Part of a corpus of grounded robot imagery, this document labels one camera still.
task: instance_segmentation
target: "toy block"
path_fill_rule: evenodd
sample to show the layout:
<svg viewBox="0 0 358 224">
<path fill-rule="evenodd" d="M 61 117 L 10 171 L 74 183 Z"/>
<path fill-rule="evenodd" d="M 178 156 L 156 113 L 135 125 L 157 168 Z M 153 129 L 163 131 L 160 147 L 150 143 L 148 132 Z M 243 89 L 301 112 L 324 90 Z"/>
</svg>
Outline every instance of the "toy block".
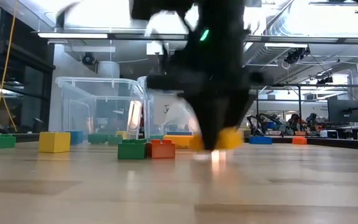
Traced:
<svg viewBox="0 0 358 224">
<path fill-rule="evenodd" d="M 180 135 L 180 136 L 191 136 L 193 133 L 191 132 L 181 132 L 181 131 L 169 131 L 167 135 Z"/>
<path fill-rule="evenodd" d="M 70 145 L 75 146 L 82 144 L 84 141 L 84 132 L 83 131 L 68 131 L 70 133 Z"/>
<path fill-rule="evenodd" d="M 128 133 L 126 131 L 117 131 L 116 136 L 122 136 L 122 139 L 128 139 Z"/>
<path fill-rule="evenodd" d="M 122 136 L 110 136 L 108 144 L 109 146 L 118 146 L 118 144 L 122 143 Z"/>
<path fill-rule="evenodd" d="M 219 133 L 215 149 L 235 149 L 244 143 L 243 132 L 236 128 L 225 128 Z M 195 151 L 204 150 L 204 143 L 201 135 L 196 134 L 190 141 L 190 148 Z"/>
<path fill-rule="evenodd" d="M 295 137 L 292 139 L 292 144 L 307 145 L 308 140 L 304 137 Z"/>
<path fill-rule="evenodd" d="M 146 144 L 147 143 L 147 139 L 134 139 L 133 140 L 134 144 Z"/>
<path fill-rule="evenodd" d="M 122 143 L 123 144 L 130 144 L 130 143 L 134 143 L 134 140 L 133 139 L 123 139 Z"/>
<path fill-rule="evenodd" d="M 249 138 L 249 144 L 273 144 L 273 139 L 265 136 L 252 136 Z"/>
<path fill-rule="evenodd" d="M 0 134 L 0 149 L 13 148 L 16 145 L 16 137 L 11 134 Z"/>
<path fill-rule="evenodd" d="M 118 144 L 118 159 L 146 159 L 147 140 L 140 140 L 142 140 L 144 143 L 134 139 L 122 140 L 122 143 Z"/>
<path fill-rule="evenodd" d="M 104 144 L 109 140 L 108 134 L 89 134 L 88 142 L 91 144 Z"/>
<path fill-rule="evenodd" d="M 70 152 L 70 133 L 40 133 L 39 152 Z"/>
<path fill-rule="evenodd" d="M 153 159 L 174 159 L 175 145 L 171 140 L 153 140 L 149 144 L 149 157 Z"/>
<path fill-rule="evenodd" d="M 164 135 L 153 135 L 149 137 L 149 141 L 153 140 L 153 139 L 159 139 L 159 140 L 163 140 L 164 139 Z"/>
<path fill-rule="evenodd" d="M 174 143 L 176 148 L 189 148 L 190 140 L 193 139 L 193 136 L 164 136 L 164 140 L 171 140 Z"/>
<path fill-rule="evenodd" d="M 159 140 L 159 139 L 153 139 L 152 141 L 151 141 L 151 143 L 152 144 L 160 144 L 161 143 L 161 140 Z"/>
</svg>

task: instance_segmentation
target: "wooden floor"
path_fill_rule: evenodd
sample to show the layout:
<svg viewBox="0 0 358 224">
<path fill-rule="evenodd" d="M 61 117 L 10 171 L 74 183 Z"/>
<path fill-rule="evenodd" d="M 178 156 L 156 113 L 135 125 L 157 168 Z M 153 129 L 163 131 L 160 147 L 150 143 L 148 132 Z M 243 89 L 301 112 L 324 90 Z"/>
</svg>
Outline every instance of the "wooden floor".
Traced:
<svg viewBox="0 0 358 224">
<path fill-rule="evenodd" d="M 211 158 L 0 149 L 0 223 L 358 224 L 358 150 L 244 145 Z"/>
</svg>

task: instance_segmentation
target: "clear plastic storage bin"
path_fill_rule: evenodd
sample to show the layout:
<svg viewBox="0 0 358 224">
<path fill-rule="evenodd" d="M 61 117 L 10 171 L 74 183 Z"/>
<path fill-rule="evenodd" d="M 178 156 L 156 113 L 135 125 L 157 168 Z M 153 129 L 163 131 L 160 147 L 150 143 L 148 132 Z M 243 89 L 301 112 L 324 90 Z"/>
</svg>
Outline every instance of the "clear plastic storage bin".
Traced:
<svg viewBox="0 0 358 224">
<path fill-rule="evenodd" d="M 58 77 L 62 90 L 62 131 L 116 134 L 137 138 L 144 91 L 123 78 Z"/>
<path fill-rule="evenodd" d="M 177 98 L 173 91 L 146 90 L 145 77 L 140 77 L 137 81 L 145 90 L 143 107 L 145 138 L 161 136 L 169 132 L 199 131 L 196 116 L 185 100 Z"/>
</svg>

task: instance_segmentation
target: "orange block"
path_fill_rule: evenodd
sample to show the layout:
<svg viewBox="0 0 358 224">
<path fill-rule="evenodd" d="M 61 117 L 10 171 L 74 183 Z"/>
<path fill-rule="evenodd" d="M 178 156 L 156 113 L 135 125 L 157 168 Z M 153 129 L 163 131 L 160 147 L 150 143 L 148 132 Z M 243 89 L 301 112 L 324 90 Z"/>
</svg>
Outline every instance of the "orange block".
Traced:
<svg viewBox="0 0 358 224">
<path fill-rule="evenodd" d="M 171 140 L 176 148 L 189 148 L 191 139 L 193 139 L 193 136 L 176 136 L 176 135 L 164 136 L 164 140 Z"/>
<path fill-rule="evenodd" d="M 175 145 L 171 140 L 158 139 L 152 140 L 149 143 L 149 157 L 153 159 L 174 159 L 175 158 Z"/>
<path fill-rule="evenodd" d="M 304 137 L 297 137 L 297 138 L 292 139 L 292 144 L 305 145 L 305 144 L 308 144 L 308 140 Z"/>
</svg>

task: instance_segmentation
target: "yellow block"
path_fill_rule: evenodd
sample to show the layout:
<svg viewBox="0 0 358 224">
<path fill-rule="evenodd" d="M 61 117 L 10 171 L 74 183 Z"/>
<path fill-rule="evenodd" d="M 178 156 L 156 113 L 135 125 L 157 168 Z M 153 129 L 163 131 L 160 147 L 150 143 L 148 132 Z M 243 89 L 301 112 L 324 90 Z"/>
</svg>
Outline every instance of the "yellow block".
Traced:
<svg viewBox="0 0 358 224">
<path fill-rule="evenodd" d="M 117 131 L 116 136 L 122 136 L 122 139 L 128 139 L 128 133 L 126 131 Z"/>
<path fill-rule="evenodd" d="M 193 136 L 176 136 L 176 135 L 166 135 L 164 136 L 165 140 L 171 140 L 177 148 L 189 148 L 190 140 L 193 139 Z"/>
<path fill-rule="evenodd" d="M 215 149 L 235 149 L 244 143 L 242 131 L 236 128 L 225 128 L 219 133 Z M 190 148 L 195 151 L 204 150 L 204 144 L 199 134 L 190 141 Z"/>
<path fill-rule="evenodd" d="M 39 152 L 70 152 L 70 133 L 40 133 Z"/>
</svg>

